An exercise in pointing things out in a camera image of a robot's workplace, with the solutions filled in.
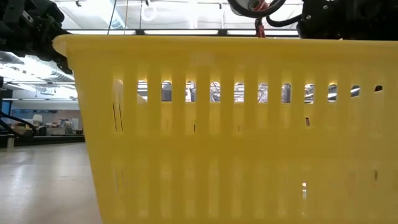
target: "ceiling duct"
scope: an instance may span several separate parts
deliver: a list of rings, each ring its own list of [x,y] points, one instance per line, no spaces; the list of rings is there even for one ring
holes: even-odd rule
[[[35,88],[36,93],[40,93],[42,95],[55,96],[55,94],[57,94],[54,87],[35,86]]]
[[[46,82],[73,82],[74,79],[70,75],[64,74],[53,62],[45,62],[37,58],[36,56],[26,55],[27,60],[33,60],[39,65],[43,65],[51,69],[50,77],[41,77]]]
[[[0,51],[0,63],[3,63],[3,64],[13,63],[13,64],[18,64],[18,65],[25,64],[23,60],[21,60],[19,57],[17,57],[13,53],[2,52],[2,51]]]

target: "ceiling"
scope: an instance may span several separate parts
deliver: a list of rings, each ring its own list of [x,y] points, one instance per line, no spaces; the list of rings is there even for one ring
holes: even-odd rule
[[[106,34],[109,23],[109,34],[136,34],[138,30],[149,35],[161,34],[156,30],[162,30],[162,34],[209,34],[204,31],[220,29],[228,30],[228,35],[255,33],[254,19],[235,15],[227,0],[148,0],[149,6],[141,0],[116,0],[116,5],[114,0],[79,0],[80,6],[76,0],[52,1],[65,15],[62,28],[74,34]],[[272,18],[285,20],[300,14],[301,10],[302,0],[286,0]],[[295,24],[278,29],[265,24],[265,28],[266,35],[296,33]],[[18,58],[10,53],[0,54],[0,76],[4,77],[4,87],[23,90],[15,96],[16,100],[75,100],[77,97],[74,77],[64,74],[54,63],[33,56]]]
[[[65,14],[64,29],[108,29],[114,0],[53,0]],[[235,15],[226,0],[118,0],[112,29],[254,29],[254,19]],[[301,14],[302,0],[286,0],[272,15]],[[295,29],[295,24],[281,29]]]

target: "fluorescent light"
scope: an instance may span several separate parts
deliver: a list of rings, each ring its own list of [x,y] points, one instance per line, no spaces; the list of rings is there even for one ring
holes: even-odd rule
[[[74,85],[75,82],[53,82],[54,85]]]
[[[228,30],[227,35],[255,35],[255,30]]]
[[[217,35],[218,30],[145,30],[148,35]]]
[[[68,30],[71,34],[81,34],[81,35],[106,35],[107,30]],[[110,35],[134,35],[135,30],[110,30]]]
[[[60,86],[66,87],[66,88],[71,88],[73,90],[76,90],[76,87],[73,85],[64,85],[64,84],[60,84]]]
[[[6,84],[36,84],[36,85],[39,85],[39,84],[48,84],[48,82],[35,82],[35,81],[32,81],[32,82],[19,82],[19,81],[13,82],[13,81],[11,81],[11,82],[6,82]]]
[[[84,34],[84,35],[106,35],[107,30],[67,30],[71,34]]]
[[[21,88],[23,90],[36,91],[35,88],[33,88],[33,87],[29,86],[29,85],[25,85],[25,84],[19,84],[19,85],[7,84],[7,85],[12,86],[12,87],[16,87],[16,88]]]
[[[135,35],[135,30],[110,30],[110,35]]]
[[[332,98],[332,97],[335,97],[335,96],[337,96],[337,93],[329,93],[328,94],[328,98]]]
[[[228,35],[255,35],[255,30],[228,30]],[[296,30],[265,30],[266,35],[299,35]]]
[[[45,100],[43,98],[29,98],[29,99],[20,99],[20,100],[26,100],[26,101],[42,101]]]
[[[16,100],[23,100],[23,101],[77,101],[77,99],[48,99],[48,98],[25,98],[25,99],[17,99],[17,98],[4,98],[2,100],[8,101],[16,101]]]
[[[67,98],[59,98],[59,99],[47,99],[49,101],[77,101],[77,99],[67,99]]]
[[[358,90],[359,90],[359,88],[352,89],[352,90],[351,90],[351,93],[355,93],[355,92],[358,91]]]

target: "wall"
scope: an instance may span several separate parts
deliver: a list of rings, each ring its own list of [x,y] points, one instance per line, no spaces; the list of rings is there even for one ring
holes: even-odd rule
[[[12,110],[79,110],[77,101],[27,101],[12,103]]]
[[[22,119],[32,119],[34,114],[42,115],[42,121],[44,124],[49,122],[59,122],[60,119],[68,119],[71,121],[72,118],[78,118],[79,119],[78,129],[81,130],[83,128],[83,121],[81,120],[80,111],[78,110],[59,110],[56,113],[36,113],[36,112],[20,113],[12,111],[11,115]]]
[[[64,87],[59,88],[47,88],[47,93],[51,95],[41,94],[41,92],[29,91],[29,90],[14,90],[12,91],[12,97],[17,99],[33,99],[33,98],[44,98],[44,99],[69,99],[70,97],[77,97],[76,90],[71,90]]]

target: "ceiling light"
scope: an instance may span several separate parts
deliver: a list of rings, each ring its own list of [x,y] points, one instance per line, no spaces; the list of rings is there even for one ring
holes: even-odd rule
[[[81,35],[106,35],[107,30],[68,30],[71,34],[81,34]],[[110,30],[109,35],[135,35],[135,30]]]
[[[337,96],[337,93],[329,93],[328,94],[328,98],[332,98],[332,97],[335,97],[335,96]]]
[[[355,93],[355,92],[358,91],[358,90],[359,90],[359,88],[352,89],[352,90],[351,90],[351,93]]]
[[[27,101],[42,101],[45,100],[44,98],[29,98],[29,99],[20,99],[20,100],[27,100]]]
[[[266,35],[299,36],[296,30],[265,30]],[[255,30],[228,30],[228,35],[255,35]]]
[[[54,85],[74,85],[75,82],[53,82]]]
[[[59,99],[47,99],[49,101],[76,101],[76,99],[59,98]]]
[[[228,35],[255,35],[255,30],[228,30]]]
[[[6,82],[6,84],[48,84],[48,82],[20,82],[20,81],[16,81],[16,82]]]
[[[148,35],[217,35],[218,30],[145,30]]]
[[[60,85],[60,86],[63,86],[63,87],[65,87],[65,88],[71,88],[71,89],[73,89],[73,90],[76,90],[76,87],[73,86],[73,85]]]

